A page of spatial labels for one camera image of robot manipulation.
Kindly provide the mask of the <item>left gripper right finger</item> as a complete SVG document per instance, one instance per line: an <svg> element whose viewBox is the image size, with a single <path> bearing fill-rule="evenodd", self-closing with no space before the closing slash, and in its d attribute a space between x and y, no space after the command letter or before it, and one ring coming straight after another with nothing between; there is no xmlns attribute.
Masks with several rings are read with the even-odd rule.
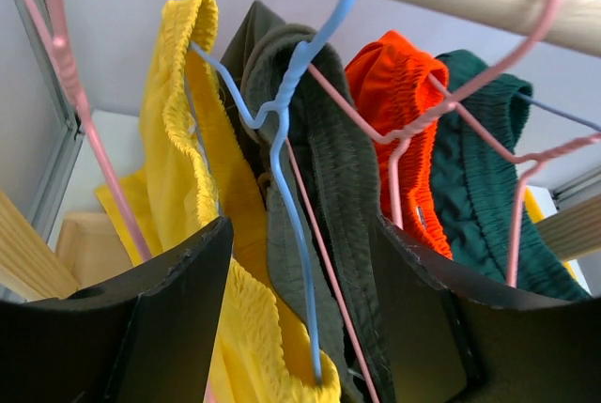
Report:
<svg viewBox="0 0 601 403"><path fill-rule="evenodd" d="M373 270L400 402L596 402L600 302L564 302L453 262L383 217Z"/></svg>

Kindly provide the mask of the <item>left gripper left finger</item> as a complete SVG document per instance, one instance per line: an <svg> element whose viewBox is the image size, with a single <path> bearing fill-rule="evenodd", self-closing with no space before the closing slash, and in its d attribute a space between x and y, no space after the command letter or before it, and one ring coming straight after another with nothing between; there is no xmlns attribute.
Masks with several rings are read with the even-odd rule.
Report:
<svg viewBox="0 0 601 403"><path fill-rule="evenodd" d="M1 305L5 402L199 402L233 247L220 217L65 300Z"/></svg>

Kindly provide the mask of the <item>light blue wire hanger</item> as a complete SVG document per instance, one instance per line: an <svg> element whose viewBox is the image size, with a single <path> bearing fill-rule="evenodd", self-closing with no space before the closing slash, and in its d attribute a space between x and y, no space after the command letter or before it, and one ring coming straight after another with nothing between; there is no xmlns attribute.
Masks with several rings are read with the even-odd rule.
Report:
<svg viewBox="0 0 601 403"><path fill-rule="evenodd" d="M293 201L292 193L282 172L280 154L287 139L289 130L289 104L295 93L301 77L308 70L313 59L318 55L327 41L331 38L336 29L347 17L355 0L338 0L328 20L316 32L313 39L309 42L302 41L297 44L291 55L289 64L284 73L276 96L273 100L263 103L255 116L244 102L241 93L234 84L230 72L204 51L197 43L192 42L190 49L209 63L219 75L222 76L226 87L234 99L242 121L247 127L256 130L263 126L269 114L274 113L278 116L279 125L275 134L273 144L270 147L270 165L275 178L275 183L284 200L285 209L295 235L298 246L300 264L302 269L302 278L304 286L304 298L306 303L307 329L310 339L310 351L314 378L317 383L322 381L322 365L320 360L319 333L316 313L316 294L314 286L314 277L311 268L311 261L308 253L307 242L301 225L301 219L296 204Z"/></svg>

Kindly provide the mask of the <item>yellow shorts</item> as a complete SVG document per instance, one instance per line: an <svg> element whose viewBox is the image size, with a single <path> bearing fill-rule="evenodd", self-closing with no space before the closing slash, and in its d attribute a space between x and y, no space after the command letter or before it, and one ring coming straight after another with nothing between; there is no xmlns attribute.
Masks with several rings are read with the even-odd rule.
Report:
<svg viewBox="0 0 601 403"><path fill-rule="evenodd" d="M209 370L220 402L336 402L342 386L331 348L315 382L309 336L275 293L267 269L267 213L220 99L210 51L215 0L169 0L146 78L139 128L145 161L120 180L152 255L189 238L220 214L234 226Z"/></svg>

